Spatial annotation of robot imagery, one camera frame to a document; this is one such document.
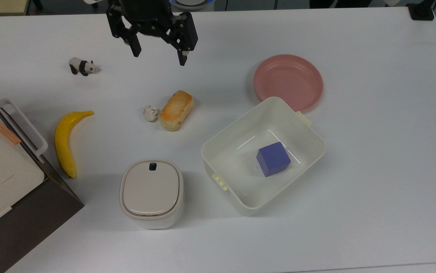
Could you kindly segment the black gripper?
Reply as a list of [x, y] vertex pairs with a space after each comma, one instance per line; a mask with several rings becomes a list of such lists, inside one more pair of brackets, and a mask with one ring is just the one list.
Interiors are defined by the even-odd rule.
[[[166, 34], [165, 41], [177, 50], [180, 65], [186, 64], [189, 52], [198, 42], [190, 12], [174, 15], [169, 0], [120, 0], [119, 5], [110, 5], [106, 11], [110, 30], [112, 36], [122, 38], [129, 45], [134, 57], [142, 51], [138, 32], [159, 37], [156, 30], [160, 29]], [[131, 23], [130, 28], [125, 26], [122, 17]]]

